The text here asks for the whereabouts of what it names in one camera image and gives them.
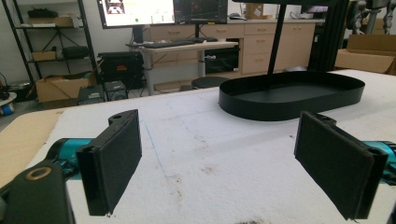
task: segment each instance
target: monitor screen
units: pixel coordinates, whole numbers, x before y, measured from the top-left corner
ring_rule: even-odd
[[[174,0],[175,23],[227,23],[228,0]]]
[[[174,0],[97,0],[102,26],[133,27],[175,23]]]

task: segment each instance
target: metal robotic arm in background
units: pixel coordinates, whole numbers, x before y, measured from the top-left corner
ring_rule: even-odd
[[[352,1],[346,15],[346,28],[352,30],[354,35],[362,35],[361,22],[369,14],[369,21],[367,24],[366,34],[373,32],[376,15],[381,8],[387,8],[387,14],[384,16],[384,33],[389,35],[390,27],[392,26],[393,10],[396,7],[396,0],[358,0]]]

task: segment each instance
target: black storage case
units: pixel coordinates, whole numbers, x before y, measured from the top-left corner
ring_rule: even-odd
[[[143,87],[143,56],[136,51],[99,53],[102,83],[122,81],[128,90]]]

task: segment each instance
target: white wall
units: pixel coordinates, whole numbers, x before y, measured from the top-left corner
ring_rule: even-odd
[[[130,42],[132,29],[103,30],[99,19],[96,1],[84,0],[87,21],[91,32],[91,39],[95,55],[100,52],[126,51],[126,43]],[[229,0],[228,12],[238,12],[243,15],[241,7],[245,4],[235,3]],[[288,6],[286,18],[290,18],[290,12],[300,12],[298,6]],[[276,15],[276,5],[264,5],[264,15]],[[393,19],[391,33],[396,34],[396,16]],[[6,76],[8,82],[28,80],[27,72],[23,65],[17,43],[11,32],[3,6],[0,7],[0,72]]]

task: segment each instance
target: open cardboard box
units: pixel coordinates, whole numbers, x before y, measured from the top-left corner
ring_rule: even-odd
[[[35,83],[38,101],[46,109],[77,105],[80,87],[96,85],[92,72],[44,77]]]
[[[396,35],[351,35],[339,49],[336,68],[350,68],[396,76]]]

